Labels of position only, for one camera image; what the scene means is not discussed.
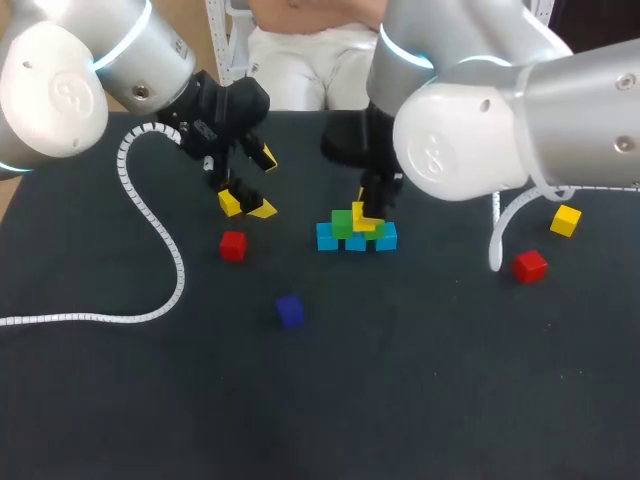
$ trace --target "dark blue cube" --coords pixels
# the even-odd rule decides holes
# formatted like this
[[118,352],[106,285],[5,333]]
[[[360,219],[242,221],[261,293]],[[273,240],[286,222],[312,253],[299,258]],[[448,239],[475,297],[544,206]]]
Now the dark blue cube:
[[304,324],[304,307],[297,295],[288,295],[276,300],[276,308],[285,329],[296,328]]

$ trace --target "cube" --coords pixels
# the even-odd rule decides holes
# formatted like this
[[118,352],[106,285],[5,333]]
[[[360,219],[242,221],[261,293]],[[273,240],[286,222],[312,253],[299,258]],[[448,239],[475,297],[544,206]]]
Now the cube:
[[338,240],[333,238],[330,223],[316,224],[316,238],[319,252],[333,252],[338,250]]
[[578,226],[581,216],[582,212],[580,210],[562,205],[558,209],[553,223],[551,223],[551,231],[565,237],[571,237]]
[[351,212],[353,214],[354,232],[375,232],[376,227],[384,223],[382,219],[365,218],[364,202],[353,202]]
[[244,262],[247,253],[247,237],[240,232],[225,232],[220,243],[220,256],[231,263]]
[[347,240],[353,236],[351,210],[331,212],[331,234],[335,240]]
[[276,300],[276,309],[283,328],[288,330],[304,324],[304,307],[297,295],[288,295]]
[[544,278],[549,265],[540,253],[532,250],[516,257],[513,273],[520,283],[533,283]]
[[390,252],[398,248],[398,232],[396,224],[387,222],[385,226],[384,238],[376,241],[376,251]]
[[227,217],[233,217],[242,213],[240,202],[229,192],[229,190],[223,190],[218,193],[218,199],[220,200],[220,208],[224,211]]
[[387,232],[387,224],[381,223],[378,225],[373,232],[366,232],[364,234],[364,239],[369,240],[382,240]]
[[367,241],[364,238],[364,234],[361,232],[354,233],[353,237],[345,240],[344,249],[348,252],[366,252]]

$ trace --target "white shelf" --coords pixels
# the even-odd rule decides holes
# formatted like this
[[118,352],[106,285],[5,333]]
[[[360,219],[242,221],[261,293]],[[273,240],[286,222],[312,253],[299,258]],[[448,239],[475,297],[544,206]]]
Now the white shelf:
[[[245,76],[249,64],[247,40],[255,28],[249,10],[236,10],[229,0],[205,0],[209,28],[216,55],[220,84],[229,85]],[[226,16],[233,18],[231,36],[227,41]]]

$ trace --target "robot logo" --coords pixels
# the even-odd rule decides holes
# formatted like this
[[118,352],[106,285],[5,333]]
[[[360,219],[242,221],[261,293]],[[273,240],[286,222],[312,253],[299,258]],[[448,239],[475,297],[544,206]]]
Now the robot logo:
[[63,115],[88,118],[93,112],[93,94],[85,80],[74,73],[56,75],[49,85],[49,99]]
[[429,182],[445,183],[458,173],[455,152],[444,137],[424,132],[409,145],[414,170]]

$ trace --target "yellow cube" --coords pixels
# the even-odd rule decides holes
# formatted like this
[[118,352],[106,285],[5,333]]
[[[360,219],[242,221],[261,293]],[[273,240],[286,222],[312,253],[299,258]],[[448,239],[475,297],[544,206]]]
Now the yellow cube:
[[562,205],[553,219],[551,231],[565,237],[571,237],[578,226],[581,216],[582,212],[580,210]]
[[364,216],[364,202],[353,202],[352,211],[354,232],[375,232],[376,227],[384,223],[384,220]]
[[240,202],[231,195],[229,190],[223,190],[218,193],[218,199],[220,200],[220,208],[222,208],[227,217],[233,217],[234,215],[242,213]]

